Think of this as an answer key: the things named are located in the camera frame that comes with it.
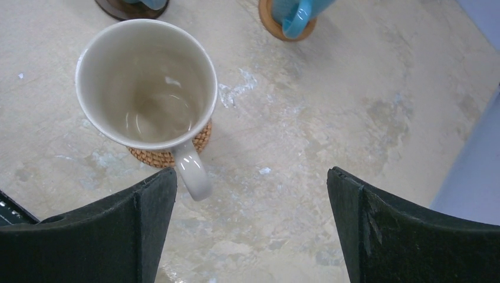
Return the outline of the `blue mug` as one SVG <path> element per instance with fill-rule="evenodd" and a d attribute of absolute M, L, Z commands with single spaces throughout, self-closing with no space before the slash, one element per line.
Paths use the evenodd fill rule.
<path fill-rule="evenodd" d="M 335 0 L 271 1 L 271 16 L 286 40 L 299 41 L 312 33 L 317 17 L 333 3 Z"/>

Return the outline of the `small grey white mug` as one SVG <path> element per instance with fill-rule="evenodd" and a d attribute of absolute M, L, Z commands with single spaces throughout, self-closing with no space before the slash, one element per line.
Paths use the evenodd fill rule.
<path fill-rule="evenodd" d="M 152 10 L 160 10 L 165 7 L 168 3 L 168 0 L 124 0 L 128 4 L 138 4 L 142 3 Z"/>

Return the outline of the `dark brown wooden coaster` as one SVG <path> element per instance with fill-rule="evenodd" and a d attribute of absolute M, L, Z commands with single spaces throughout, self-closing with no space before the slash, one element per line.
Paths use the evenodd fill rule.
<path fill-rule="evenodd" d="M 97 5 L 109 16 L 119 21 L 129 19 L 156 19 L 167 9 L 168 3 L 160 10 L 149 9 L 142 3 L 128 4 L 122 0 L 95 0 Z"/>

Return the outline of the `cream mug with plant print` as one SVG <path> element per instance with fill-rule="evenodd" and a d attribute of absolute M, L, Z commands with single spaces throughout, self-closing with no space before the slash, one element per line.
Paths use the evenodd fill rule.
<path fill-rule="evenodd" d="M 129 148 L 171 153 L 192 199 L 211 195 L 193 139 L 210 122 L 218 82 L 192 35 L 152 19 L 113 24 L 80 55 L 75 88 L 84 114 L 103 135 Z"/>

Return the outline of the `woven rattan coaster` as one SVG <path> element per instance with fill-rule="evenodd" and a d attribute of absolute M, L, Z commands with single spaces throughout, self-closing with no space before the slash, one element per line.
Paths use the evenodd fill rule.
<path fill-rule="evenodd" d="M 206 126 L 193 139 L 192 143 L 197 151 L 201 153 L 209 143 L 212 133 L 212 119 L 208 121 Z M 168 150 L 165 152 L 148 151 L 127 147 L 132 156 L 140 162 L 155 168 L 166 168 L 175 166 L 175 158 Z"/>

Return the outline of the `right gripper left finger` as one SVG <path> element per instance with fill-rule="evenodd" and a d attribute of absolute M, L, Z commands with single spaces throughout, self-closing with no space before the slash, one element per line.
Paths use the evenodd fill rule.
<path fill-rule="evenodd" d="M 176 192 L 167 167 L 37 224 L 1 226 L 1 281 L 154 282 Z"/>

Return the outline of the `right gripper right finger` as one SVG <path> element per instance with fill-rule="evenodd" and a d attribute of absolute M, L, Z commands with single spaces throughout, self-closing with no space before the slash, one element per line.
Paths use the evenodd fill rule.
<path fill-rule="evenodd" d="M 499 227 L 445 215 L 345 170 L 327 190 L 351 282 L 498 282 Z"/>

